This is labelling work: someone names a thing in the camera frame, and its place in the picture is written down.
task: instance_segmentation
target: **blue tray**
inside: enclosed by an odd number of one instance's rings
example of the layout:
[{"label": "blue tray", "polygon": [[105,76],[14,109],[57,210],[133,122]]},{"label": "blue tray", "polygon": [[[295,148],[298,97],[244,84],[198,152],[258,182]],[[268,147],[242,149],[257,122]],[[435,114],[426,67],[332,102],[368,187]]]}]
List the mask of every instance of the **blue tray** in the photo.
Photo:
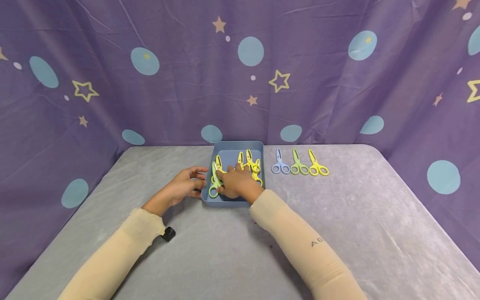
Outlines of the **blue tray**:
[{"label": "blue tray", "polygon": [[207,186],[202,189],[202,200],[211,207],[248,207],[249,204],[242,197],[230,199],[222,195],[218,195],[216,198],[211,198],[208,195],[208,189],[212,185],[212,162],[215,161],[215,157],[220,155],[222,159],[222,168],[227,170],[228,166],[235,166],[238,160],[239,152],[243,151],[244,162],[247,162],[245,151],[250,149],[252,151],[253,161],[260,159],[260,173],[258,177],[264,182],[265,187],[265,174],[264,174],[264,144],[259,141],[220,141],[213,147],[212,157],[210,159],[208,173],[207,173]]}]

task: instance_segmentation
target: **blue circle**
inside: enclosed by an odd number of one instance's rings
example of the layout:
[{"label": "blue circle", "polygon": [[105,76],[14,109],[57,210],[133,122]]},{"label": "blue circle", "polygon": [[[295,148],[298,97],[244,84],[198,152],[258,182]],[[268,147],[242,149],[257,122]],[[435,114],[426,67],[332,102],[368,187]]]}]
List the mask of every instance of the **blue circle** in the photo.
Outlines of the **blue circle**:
[{"label": "blue circle", "polygon": [[143,75],[153,75],[160,69],[160,62],[152,51],[137,47],[130,54],[133,66]]},{"label": "blue circle", "polygon": [[296,141],[301,134],[301,127],[299,125],[288,125],[285,126],[282,131],[280,131],[280,137],[285,142],[294,142]]},{"label": "blue circle", "polygon": [[40,81],[44,86],[49,88],[56,88],[59,86],[59,79],[53,71],[52,67],[38,56],[32,56],[30,58],[30,68],[32,69],[33,75]]},{"label": "blue circle", "polygon": [[361,134],[376,134],[384,128],[385,122],[380,116],[371,116],[360,130]]},{"label": "blue circle", "polygon": [[248,36],[240,42],[238,53],[239,59],[244,65],[253,67],[264,58],[264,46],[256,37]]},{"label": "blue circle", "polygon": [[70,182],[61,197],[61,204],[65,208],[74,208],[79,206],[88,195],[88,184],[85,180],[79,178]]},{"label": "blue circle", "polygon": [[130,129],[125,129],[121,133],[121,136],[126,142],[129,142],[132,145],[140,146],[145,143],[144,137],[142,137],[141,135],[139,135],[138,133]]},{"label": "blue circle", "polygon": [[215,144],[222,140],[222,132],[214,125],[207,125],[202,128],[202,137],[207,142]]},{"label": "blue circle", "polygon": [[377,47],[377,35],[375,32],[365,30],[359,32],[350,42],[348,55],[353,60],[364,60],[372,55]]},{"label": "blue circle", "polygon": [[470,36],[468,40],[468,54],[475,55],[480,52],[480,25]]},{"label": "blue circle", "polygon": [[437,160],[427,170],[428,184],[439,194],[449,195],[460,187],[460,172],[448,160]]}]

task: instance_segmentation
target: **star print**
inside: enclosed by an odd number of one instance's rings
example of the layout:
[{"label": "star print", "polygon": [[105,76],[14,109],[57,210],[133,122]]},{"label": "star print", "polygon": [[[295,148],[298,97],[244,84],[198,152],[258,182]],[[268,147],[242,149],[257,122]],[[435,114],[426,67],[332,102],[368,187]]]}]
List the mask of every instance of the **star print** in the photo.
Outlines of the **star print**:
[{"label": "star print", "polygon": [[442,95],[443,95],[443,93],[441,93],[440,95],[437,96],[437,98],[435,98],[435,102],[433,103],[433,105],[437,106],[437,104],[440,102],[440,100],[443,99]]},{"label": "star print", "polygon": [[470,87],[470,89],[472,90],[472,93],[470,94],[470,97],[468,97],[468,99],[467,99],[467,103],[480,100],[480,94],[477,95],[477,92],[479,90],[475,86],[476,84],[480,84],[480,79],[469,81],[469,82],[467,82],[467,84]]},{"label": "star print", "polygon": [[[90,97],[91,96],[99,96],[99,94],[92,88],[92,83],[91,82],[86,82],[86,83],[80,83],[78,81],[72,80],[73,85],[75,86],[75,93],[74,95],[77,97],[83,97],[86,102],[90,102]],[[87,86],[88,90],[91,93],[88,93],[87,95],[80,93],[80,86]]]},{"label": "star print", "polygon": [[455,3],[455,6],[452,8],[452,10],[454,10],[455,8],[459,8],[459,7],[466,10],[468,3],[472,0],[455,0],[455,1],[456,1],[456,3]]},{"label": "star print", "polygon": [[250,106],[252,106],[253,104],[257,104],[257,98],[258,97],[253,97],[250,95],[250,98],[247,100],[247,102],[250,103]]},{"label": "star print", "polygon": [[220,16],[218,16],[218,19],[215,21],[215,22],[212,22],[213,25],[215,25],[215,33],[221,31],[223,33],[225,33],[225,30],[224,30],[224,27],[225,27],[225,22],[222,22],[222,20],[220,19]]},{"label": "star print", "polygon": [[80,119],[80,125],[83,125],[83,126],[87,127],[88,121],[85,120],[85,117],[81,116],[81,117],[78,117],[78,118]]},{"label": "star print", "polygon": [[[278,86],[278,85],[275,83],[275,81],[278,79],[278,76],[285,78],[284,84],[281,85],[281,86]],[[290,77],[290,73],[282,74],[282,73],[280,73],[279,70],[275,70],[275,78],[272,79],[272,80],[270,80],[268,83],[271,84],[271,85],[273,85],[273,86],[275,87],[275,93],[278,93],[278,91],[281,90],[282,88],[285,88],[285,89],[289,89],[289,88],[290,88],[290,86],[288,85],[288,82],[287,82],[287,80],[289,79],[289,77]]]},{"label": "star print", "polygon": [[8,58],[6,58],[5,55],[2,54],[1,47],[0,47],[0,60],[8,60]]}]

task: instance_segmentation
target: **black clip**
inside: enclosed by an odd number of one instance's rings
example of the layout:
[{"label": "black clip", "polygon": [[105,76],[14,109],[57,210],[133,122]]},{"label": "black clip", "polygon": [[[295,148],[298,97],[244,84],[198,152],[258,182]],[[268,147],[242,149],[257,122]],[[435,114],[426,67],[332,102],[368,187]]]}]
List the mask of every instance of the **black clip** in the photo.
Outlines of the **black clip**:
[{"label": "black clip", "polygon": [[172,227],[165,228],[165,233],[161,236],[166,242],[169,242],[176,235],[175,230]]}]

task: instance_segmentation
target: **gray tablecloth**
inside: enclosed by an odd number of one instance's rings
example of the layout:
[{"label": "gray tablecloth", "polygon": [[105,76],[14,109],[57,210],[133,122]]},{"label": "gray tablecloth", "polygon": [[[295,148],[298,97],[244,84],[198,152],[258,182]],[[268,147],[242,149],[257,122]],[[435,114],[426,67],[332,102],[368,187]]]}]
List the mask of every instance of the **gray tablecloth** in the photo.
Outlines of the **gray tablecloth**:
[{"label": "gray tablecloth", "polygon": [[[292,146],[281,146],[292,164]],[[330,175],[274,175],[267,188],[336,250],[369,299],[479,299],[480,274],[382,155],[366,145],[312,148]],[[8,300],[51,300],[90,255],[181,168],[207,166],[211,146],[126,151]],[[164,217],[177,236],[157,239],[115,299],[310,299],[302,279],[248,209],[210,208],[187,199]]]}]

